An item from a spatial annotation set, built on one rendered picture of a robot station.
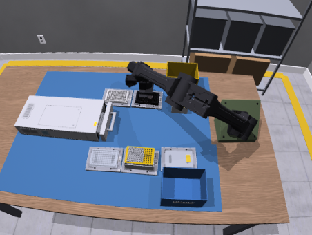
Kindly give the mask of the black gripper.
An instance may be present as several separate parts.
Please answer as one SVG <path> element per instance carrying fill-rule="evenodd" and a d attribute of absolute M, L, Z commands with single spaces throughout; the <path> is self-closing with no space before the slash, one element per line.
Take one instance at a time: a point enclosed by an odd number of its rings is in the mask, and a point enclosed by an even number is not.
<path fill-rule="evenodd" d="M 146 82 L 146 90 L 139 90 L 139 98 L 144 104 L 148 104 L 152 100 L 153 96 L 151 95 L 153 94 L 153 86 L 153 83 Z M 144 93 L 148 93 L 148 95 L 144 95 Z M 144 99 L 148 99 L 148 101 L 145 102 Z"/>

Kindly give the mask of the yellow open box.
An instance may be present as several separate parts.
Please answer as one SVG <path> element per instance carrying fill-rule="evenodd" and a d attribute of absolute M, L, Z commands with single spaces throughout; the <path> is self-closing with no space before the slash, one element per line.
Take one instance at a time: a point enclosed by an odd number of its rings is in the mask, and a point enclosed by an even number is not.
<path fill-rule="evenodd" d="M 186 62 L 167 62 L 168 71 L 166 68 L 167 77 L 178 77 L 179 73 L 186 73 L 199 81 L 199 73 L 197 63 L 186 63 Z M 197 85 L 198 85 L 197 81 Z"/>

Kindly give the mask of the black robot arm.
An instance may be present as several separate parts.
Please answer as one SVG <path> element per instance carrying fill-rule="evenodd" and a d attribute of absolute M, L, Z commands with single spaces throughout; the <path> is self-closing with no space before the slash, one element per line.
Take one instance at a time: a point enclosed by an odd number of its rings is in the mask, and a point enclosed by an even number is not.
<path fill-rule="evenodd" d="M 198 80 L 186 73 L 180 72 L 177 78 L 167 77 L 154 71 L 144 62 L 134 61 L 129 62 L 127 69 L 132 72 L 131 75 L 126 74 L 125 79 L 129 88 L 139 82 L 139 90 L 146 90 L 146 82 L 151 82 L 166 92 L 168 95 L 166 103 L 180 111 L 185 107 L 205 119 L 212 116 L 227 123 L 229 135 L 247 141 L 257 124 L 258 120 L 251 117 L 248 112 L 230 110 L 223 106 L 217 100 L 216 94 L 198 86 L 196 84 Z"/>

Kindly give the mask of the blue bench mat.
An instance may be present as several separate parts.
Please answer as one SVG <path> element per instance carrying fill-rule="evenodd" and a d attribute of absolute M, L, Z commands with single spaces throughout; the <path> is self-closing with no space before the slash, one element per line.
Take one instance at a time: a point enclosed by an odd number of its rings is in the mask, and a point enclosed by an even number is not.
<path fill-rule="evenodd" d="M 139 82 L 130 88 L 126 74 L 102 72 L 47 71 L 36 96 L 102 99 L 105 88 L 139 90 Z M 217 145 L 211 144 L 209 117 L 188 110 L 171 113 L 166 92 L 162 109 L 113 107 L 116 112 L 113 132 L 106 141 L 73 140 L 17 132 L 0 173 L 0 191 L 66 200 L 78 203 L 163 209 L 222 212 Z M 86 171 L 90 147 L 155 148 L 159 151 L 157 176 Z M 206 169 L 208 200 L 203 207 L 160 206 L 162 147 L 193 148 L 197 168 Z"/>

